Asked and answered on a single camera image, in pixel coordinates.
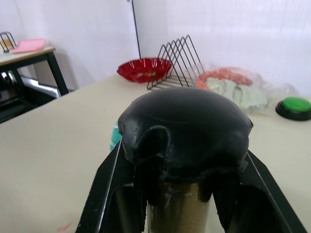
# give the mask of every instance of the teal object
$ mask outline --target teal object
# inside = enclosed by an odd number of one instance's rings
[[[118,123],[116,122],[112,130],[111,141],[110,141],[110,151],[114,149],[118,142],[120,142],[122,136],[119,133]]]

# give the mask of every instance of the black wire rack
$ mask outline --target black wire rack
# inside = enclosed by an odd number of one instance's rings
[[[198,53],[189,35],[163,44],[158,58],[169,60],[172,68],[161,79],[150,78],[148,90],[158,90],[176,86],[194,86],[197,77],[204,73]]]
[[[15,40],[10,32],[0,33],[0,45],[5,53],[16,47]]]

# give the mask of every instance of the green button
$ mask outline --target green button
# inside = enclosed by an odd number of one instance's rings
[[[283,106],[286,110],[295,112],[311,111],[311,103],[300,97],[288,97],[283,100]]]

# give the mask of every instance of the gold cylinder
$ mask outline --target gold cylinder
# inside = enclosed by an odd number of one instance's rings
[[[148,233],[205,233],[209,201],[199,183],[160,183],[156,205],[148,204]]]

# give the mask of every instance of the metal table frame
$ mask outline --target metal table frame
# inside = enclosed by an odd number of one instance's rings
[[[66,83],[64,81],[63,75],[60,71],[60,68],[58,66],[58,63],[57,63],[57,60],[55,58],[53,51],[50,51],[50,52],[47,52],[41,55],[35,55],[33,57],[25,58],[20,61],[12,62],[9,64],[0,65],[0,73],[12,71],[13,75],[15,76],[16,81],[23,85],[23,81],[17,69],[21,67],[36,64],[38,62],[43,62],[43,61],[47,61],[49,63],[50,69],[52,71],[52,74],[54,76],[54,79],[56,81],[60,94],[62,96],[65,94],[68,94],[69,92],[68,92]]]

